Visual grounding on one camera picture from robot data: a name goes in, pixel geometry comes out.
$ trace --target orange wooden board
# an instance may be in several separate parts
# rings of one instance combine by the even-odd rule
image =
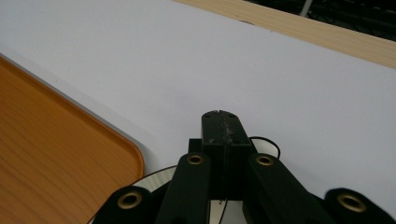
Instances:
[[[0,58],[0,223],[87,223],[143,172],[132,142]]]

